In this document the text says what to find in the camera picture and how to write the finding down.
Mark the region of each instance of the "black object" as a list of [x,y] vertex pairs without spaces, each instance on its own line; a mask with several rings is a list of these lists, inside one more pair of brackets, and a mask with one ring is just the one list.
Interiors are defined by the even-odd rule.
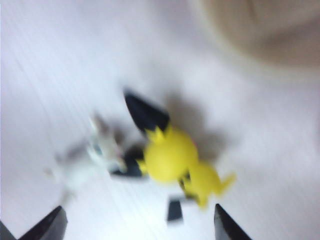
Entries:
[[169,203],[168,216],[166,220],[168,222],[171,222],[174,220],[182,220],[182,219],[183,217],[182,217],[180,200],[171,200]]
[[168,126],[170,118],[166,111],[146,103],[130,91],[124,93],[124,99],[135,125],[144,134],[146,130],[154,131],[156,127],[164,131]]
[[[58,206],[19,240],[62,240],[65,236],[67,223],[65,210]],[[2,222],[0,235],[1,240],[16,240]]]
[[175,220],[183,220],[181,202],[196,201],[196,197],[193,195],[184,195],[182,197],[171,198],[169,202],[167,222],[170,223]]
[[137,177],[142,178],[143,174],[139,168],[137,160],[144,159],[144,151],[139,147],[129,149],[123,156],[123,160],[126,165],[126,172],[116,170],[112,172],[112,175],[123,176],[123,177]]
[[215,205],[214,228],[216,240],[251,240],[219,204]]

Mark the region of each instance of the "pokemon figure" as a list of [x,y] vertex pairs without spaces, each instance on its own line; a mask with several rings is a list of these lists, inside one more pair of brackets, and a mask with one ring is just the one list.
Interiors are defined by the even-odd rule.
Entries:
[[[167,112],[152,106],[131,92],[125,92],[125,102],[135,125],[149,139],[143,153],[125,155],[127,172],[116,175],[141,177],[148,174],[161,183],[179,182],[185,197],[204,208],[211,194],[218,196],[235,181],[231,174],[221,180],[217,171],[199,160],[198,150],[190,136],[170,123]],[[168,220],[179,219],[180,201],[169,206]]]
[[121,158],[121,147],[110,128],[98,116],[91,119],[91,126],[93,134],[88,142],[62,157],[57,156],[57,166],[45,170],[48,176],[64,185],[62,205],[69,202],[85,183],[105,170],[127,170]]

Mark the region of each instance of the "yellow toy figure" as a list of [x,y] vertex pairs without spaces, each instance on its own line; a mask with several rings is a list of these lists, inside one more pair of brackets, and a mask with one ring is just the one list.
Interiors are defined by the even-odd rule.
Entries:
[[[185,196],[204,208],[208,197],[217,196],[235,181],[231,174],[221,181],[217,171],[199,160],[198,150],[190,136],[170,123],[167,112],[154,107],[130,92],[125,102],[135,125],[147,136],[143,152],[125,154],[127,172],[116,175],[141,177],[148,174],[161,183],[179,182]],[[180,200],[169,205],[168,221],[182,218]]]

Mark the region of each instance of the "white toy figure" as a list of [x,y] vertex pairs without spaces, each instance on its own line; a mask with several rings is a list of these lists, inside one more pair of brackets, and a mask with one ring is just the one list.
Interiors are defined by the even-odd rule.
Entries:
[[70,197],[94,176],[105,171],[124,172],[127,169],[121,158],[121,147],[110,128],[98,116],[91,119],[91,125],[93,134],[88,142],[63,157],[57,156],[57,166],[45,170],[47,175],[64,185],[61,205],[69,202]]

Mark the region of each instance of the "white table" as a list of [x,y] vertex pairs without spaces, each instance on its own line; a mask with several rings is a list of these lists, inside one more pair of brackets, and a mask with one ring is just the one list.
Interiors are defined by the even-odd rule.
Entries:
[[66,240],[212,240],[217,202],[253,240],[320,239],[320,86],[238,72],[183,0],[2,2],[1,220],[16,237],[56,206],[62,186],[43,169],[88,134],[94,111],[134,128],[123,86],[167,106],[237,182],[168,226],[177,184],[105,173],[66,209]]

